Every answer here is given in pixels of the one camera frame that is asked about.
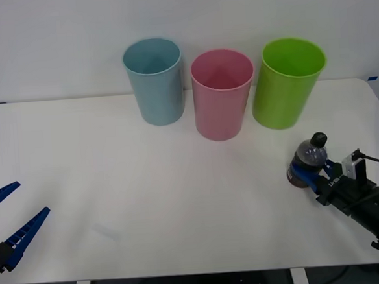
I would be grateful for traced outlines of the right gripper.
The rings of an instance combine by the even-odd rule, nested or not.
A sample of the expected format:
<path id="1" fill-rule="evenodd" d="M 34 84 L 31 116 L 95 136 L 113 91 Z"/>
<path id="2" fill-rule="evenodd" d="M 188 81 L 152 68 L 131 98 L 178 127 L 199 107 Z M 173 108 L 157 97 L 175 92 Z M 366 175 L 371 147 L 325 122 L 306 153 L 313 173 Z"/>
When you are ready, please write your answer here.
<path id="1" fill-rule="evenodd" d="M 321 205 L 334 206 L 346 215 L 350 215 L 358 202 L 379 190 L 367 178 L 358 181 L 343 175 L 342 165 L 330 159 L 316 166 L 305 166 L 292 161 L 290 170 L 294 177 L 317 195 L 316 199 Z"/>

